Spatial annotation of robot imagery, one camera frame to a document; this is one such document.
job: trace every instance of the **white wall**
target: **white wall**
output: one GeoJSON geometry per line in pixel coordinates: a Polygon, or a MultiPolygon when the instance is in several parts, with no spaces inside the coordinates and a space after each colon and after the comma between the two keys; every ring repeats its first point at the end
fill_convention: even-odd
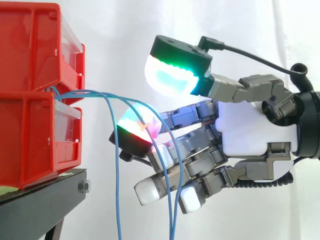
{"type": "MultiPolygon", "coordinates": [[[[301,4],[306,1],[56,2],[61,5],[64,17],[86,46],[86,88],[136,98],[155,106],[160,112],[196,102],[199,98],[164,97],[148,86],[144,66],[155,35],[166,35],[193,45],[205,35],[283,66],[290,66],[303,57],[303,62],[314,67],[310,68],[310,75],[317,82],[315,74],[319,47],[314,32],[319,33],[319,28],[302,29],[306,36],[298,35],[294,30],[302,18],[306,18],[306,25],[315,26],[316,23],[310,17],[309,8],[302,14],[290,12],[301,11],[301,4]]],[[[288,80],[283,74],[242,56],[225,51],[211,54],[212,71],[215,73],[234,79],[273,73],[288,80]]],[[[127,107],[116,100],[112,103],[119,119],[127,107]]],[[[110,113],[102,99],[85,99],[77,106],[83,109],[82,167],[87,168],[92,187],[86,200],[65,218],[61,239],[115,240],[115,147],[108,142],[113,130],[110,113]]],[[[314,229],[320,220],[316,202],[320,194],[317,188],[319,177],[312,177],[317,175],[316,164],[318,162],[303,163],[297,167],[297,181],[289,186],[224,189],[208,199],[198,212],[182,215],[179,210],[176,239],[319,239],[315,235],[320,233],[314,229]]],[[[151,174],[152,169],[137,162],[120,162],[120,210],[124,240],[169,238],[167,199],[142,207],[133,189],[138,181],[151,174]]]]}

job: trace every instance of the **green light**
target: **green light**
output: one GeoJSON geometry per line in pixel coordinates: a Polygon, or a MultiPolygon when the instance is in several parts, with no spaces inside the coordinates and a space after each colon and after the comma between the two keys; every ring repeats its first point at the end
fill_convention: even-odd
{"type": "Polygon", "coordinates": [[[151,55],[145,64],[144,73],[148,84],[166,96],[190,94],[199,81],[192,71],[168,65],[151,55]]]}
{"type": "Polygon", "coordinates": [[[136,103],[133,105],[133,107],[141,115],[143,121],[145,122],[145,125],[142,124],[142,122],[139,120],[139,118],[131,108],[128,108],[117,125],[136,135],[137,137],[152,143],[147,133],[146,127],[148,127],[152,137],[156,139],[161,129],[161,121],[146,106],[136,103]]]}

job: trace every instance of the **red plastic drawer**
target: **red plastic drawer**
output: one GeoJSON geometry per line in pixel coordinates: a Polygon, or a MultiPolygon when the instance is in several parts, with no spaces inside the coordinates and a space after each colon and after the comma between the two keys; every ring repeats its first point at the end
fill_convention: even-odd
{"type": "Polygon", "coordinates": [[[0,1],[0,72],[1,91],[85,88],[85,46],[58,4],[0,1]]]}
{"type": "Polygon", "coordinates": [[[0,92],[0,113],[0,186],[23,189],[80,165],[81,109],[49,92],[0,92]]]}

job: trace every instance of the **metal bolt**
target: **metal bolt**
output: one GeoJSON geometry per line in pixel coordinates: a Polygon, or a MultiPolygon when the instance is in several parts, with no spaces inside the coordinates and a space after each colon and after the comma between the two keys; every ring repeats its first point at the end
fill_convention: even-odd
{"type": "Polygon", "coordinates": [[[91,182],[90,180],[83,180],[78,184],[78,192],[83,194],[88,194],[91,189],[91,182]]]}

